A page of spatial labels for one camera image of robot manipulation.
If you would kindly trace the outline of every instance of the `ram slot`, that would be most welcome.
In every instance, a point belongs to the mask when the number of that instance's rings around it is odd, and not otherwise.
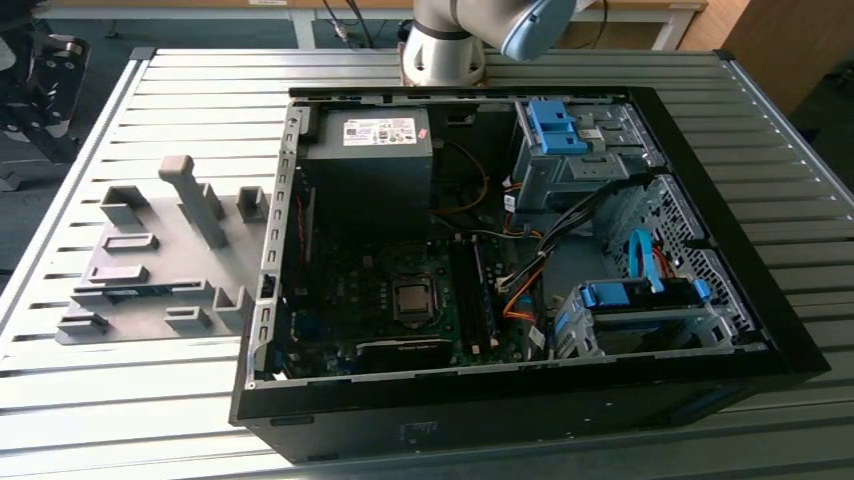
[[[480,251],[480,241],[477,237],[473,237],[470,240],[472,250],[474,252],[474,262],[477,268],[477,283],[480,284],[480,302],[482,303],[482,312],[485,316],[485,325],[486,325],[486,333],[489,335],[489,339],[494,338],[494,334],[497,333],[494,326],[494,312],[492,310],[492,306],[494,305],[494,296],[492,294],[492,288],[489,287],[489,283],[485,275],[485,264],[482,262],[482,253]],[[489,340],[489,345],[494,347],[493,341]]]
[[[477,267],[474,245],[460,236],[450,243],[450,272],[462,345],[478,355],[497,345],[492,338],[492,306],[484,302],[484,282]]]

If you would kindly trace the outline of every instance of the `sticker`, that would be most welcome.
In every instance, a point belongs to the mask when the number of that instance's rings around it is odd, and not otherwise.
[[[584,129],[577,131],[577,136],[584,140],[604,140],[601,132],[597,128]]]
[[[504,210],[516,213],[516,197],[512,195],[504,195]]]
[[[545,335],[543,335],[543,332],[538,331],[538,328],[530,327],[528,338],[533,342],[533,345],[536,345],[538,348],[543,348],[545,346]]]
[[[413,145],[413,118],[358,118],[344,122],[344,146]]]

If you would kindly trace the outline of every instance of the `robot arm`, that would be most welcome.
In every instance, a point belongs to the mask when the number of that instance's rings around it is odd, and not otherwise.
[[[470,85],[484,74],[480,40],[516,61],[557,40],[575,0],[416,0],[402,71],[414,85]]]

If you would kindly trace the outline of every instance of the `white table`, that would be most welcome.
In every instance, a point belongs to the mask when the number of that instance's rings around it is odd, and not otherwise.
[[[364,476],[384,480],[406,468],[406,478],[854,478],[854,203],[737,64],[707,53],[572,51],[524,66],[488,56],[496,85],[657,89],[832,371],[676,430],[294,467],[226,423],[237,337],[65,347],[54,325],[101,234],[105,188],[168,195],[158,157],[185,153],[220,195],[246,183],[272,191],[288,87],[394,85],[397,55],[142,53],[0,297],[0,476],[316,478],[384,469]]]
[[[652,45],[652,50],[675,50],[691,18],[700,5],[683,4],[684,8],[664,10],[611,10],[611,22],[660,23],[661,29]],[[334,16],[352,20],[354,15],[349,9],[333,9]],[[365,19],[412,18],[412,10],[404,8],[364,8]],[[587,9],[572,17],[573,22],[600,22],[601,10]],[[133,8],[133,7],[54,7],[39,15],[43,19],[89,19],[89,20],[289,20],[296,31],[296,43],[300,49],[316,48],[313,22],[330,19],[324,8]]]

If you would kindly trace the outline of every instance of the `black cable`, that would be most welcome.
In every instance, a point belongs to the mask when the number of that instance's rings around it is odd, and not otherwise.
[[[332,20],[326,20],[326,23],[329,25],[334,25],[334,23],[332,22]],[[354,27],[356,25],[358,25],[358,20],[353,20],[352,23],[346,23],[342,20],[338,20],[337,23],[340,23],[341,25],[346,25],[348,27]]]
[[[593,38],[588,42],[581,43],[576,47],[571,47],[573,50],[577,50],[580,48],[587,48],[587,47],[589,47],[591,49],[595,49],[599,46],[599,40],[601,40],[601,36],[604,35],[604,28],[608,25],[608,12],[609,12],[608,0],[601,0],[601,22],[599,22],[599,32],[596,33],[596,38]]]
[[[382,29],[385,28],[385,25],[388,24],[388,20],[382,20],[382,23],[380,24],[378,28],[376,29],[376,33],[373,34],[373,38],[376,40],[378,40],[380,38],[380,33],[382,33]]]
[[[346,5],[349,6],[352,13],[356,15],[356,18],[358,19],[358,23],[361,24],[361,31],[364,32],[364,37],[368,41],[368,48],[376,48],[376,46],[373,45],[373,38],[370,37],[370,32],[368,32],[368,26],[364,23],[364,18],[361,17],[361,10],[358,10],[358,5],[356,5],[356,0],[346,0]]]
[[[544,262],[553,251],[556,244],[555,240],[572,232],[577,227],[580,227],[587,221],[592,218],[596,208],[601,201],[617,191],[635,187],[639,185],[648,184],[655,178],[655,174],[641,173],[637,175],[632,175],[625,180],[615,180],[608,182],[604,186],[599,188],[595,192],[587,195],[575,205],[569,207],[569,209],[563,212],[557,220],[552,224],[551,228],[543,233],[543,238],[540,239],[536,245],[536,254],[524,264],[521,269],[509,275],[501,281],[501,287],[512,285],[518,279],[533,270],[533,268]]]
[[[349,41],[349,37],[346,35],[342,35],[338,31],[338,29],[341,28],[340,25],[344,25],[344,23],[341,23],[341,21],[337,19],[337,15],[334,15],[334,12],[332,11],[332,7],[329,7],[329,2],[326,0],[322,0],[322,6],[325,6],[325,11],[329,12],[329,17],[332,17],[332,28],[334,28],[334,36],[346,42],[346,46],[349,48],[354,48],[352,42]]]
[[[599,46],[599,40],[601,40],[601,35],[604,35],[604,27],[608,25],[608,0],[601,0],[601,23],[599,24],[599,33],[596,34],[596,39],[592,41],[592,49]]]

